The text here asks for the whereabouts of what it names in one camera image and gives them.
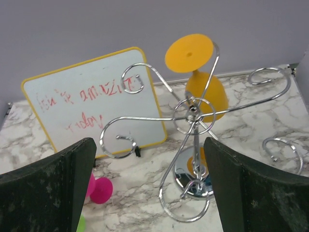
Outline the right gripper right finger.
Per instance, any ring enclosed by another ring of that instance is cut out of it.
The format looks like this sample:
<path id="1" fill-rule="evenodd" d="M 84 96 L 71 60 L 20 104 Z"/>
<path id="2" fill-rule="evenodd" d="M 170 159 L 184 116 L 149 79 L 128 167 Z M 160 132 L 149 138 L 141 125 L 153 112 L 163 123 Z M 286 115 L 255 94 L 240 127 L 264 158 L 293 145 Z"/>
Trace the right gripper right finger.
<path id="1" fill-rule="evenodd" d="M 206 138 L 206 163 L 225 232 L 307 232 L 308 177 L 279 170 Z"/>

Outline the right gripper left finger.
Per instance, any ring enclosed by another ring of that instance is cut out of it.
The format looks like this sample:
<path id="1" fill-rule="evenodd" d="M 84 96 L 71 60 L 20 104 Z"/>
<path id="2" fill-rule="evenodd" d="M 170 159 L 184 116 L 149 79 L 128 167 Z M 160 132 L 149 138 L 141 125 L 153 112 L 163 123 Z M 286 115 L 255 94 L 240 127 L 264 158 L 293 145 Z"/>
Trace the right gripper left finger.
<path id="1" fill-rule="evenodd" d="M 77 230 L 97 146 L 84 138 L 0 176 L 2 232 Z"/>

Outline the green wine glass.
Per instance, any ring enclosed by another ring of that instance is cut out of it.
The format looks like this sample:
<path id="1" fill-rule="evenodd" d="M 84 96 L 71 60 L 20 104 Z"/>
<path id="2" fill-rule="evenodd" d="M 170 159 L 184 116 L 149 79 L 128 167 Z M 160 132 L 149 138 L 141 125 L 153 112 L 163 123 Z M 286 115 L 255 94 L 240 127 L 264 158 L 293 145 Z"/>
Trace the green wine glass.
<path id="1" fill-rule="evenodd" d="M 83 215 L 80 215 L 79 223 L 76 232 L 84 232 L 85 231 L 85 218 Z"/>

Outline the pink wine glass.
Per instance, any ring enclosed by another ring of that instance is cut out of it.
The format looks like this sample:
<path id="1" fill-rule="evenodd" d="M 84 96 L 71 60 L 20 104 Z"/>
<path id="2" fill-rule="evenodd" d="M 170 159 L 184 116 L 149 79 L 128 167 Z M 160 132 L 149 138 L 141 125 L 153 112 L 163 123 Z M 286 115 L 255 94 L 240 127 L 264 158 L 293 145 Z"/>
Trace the pink wine glass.
<path id="1" fill-rule="evenodd" d="M 88 197 L 96 204 L 106 203 L 112 196 L 113 185 L 110 179 L 100 177 L 95 179 L 91 173 L 85 198 Z"/>

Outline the yellow wine glass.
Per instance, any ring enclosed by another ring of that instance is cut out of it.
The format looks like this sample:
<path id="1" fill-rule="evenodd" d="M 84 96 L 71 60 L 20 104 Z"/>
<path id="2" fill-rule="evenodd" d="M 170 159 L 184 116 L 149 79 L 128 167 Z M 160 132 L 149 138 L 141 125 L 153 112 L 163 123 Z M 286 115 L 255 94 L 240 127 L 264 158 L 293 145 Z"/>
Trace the yellow wine glass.
<path id="1" fill-rule="evenodd" d="M 195 33 L 179 38 L 165 54 L 165 64 L 171 71 L 192 73 L 186 83 L 185 92 L 211 103 L 208 105 L 198 101 L 204 114 L 211 113 L 212 107 L 216 112 L 228 108 L 228 98 L 222 82 L 215 75 L 199 70 L 210 60 L 213 52 L 212 40 L 204 34 Z"/>

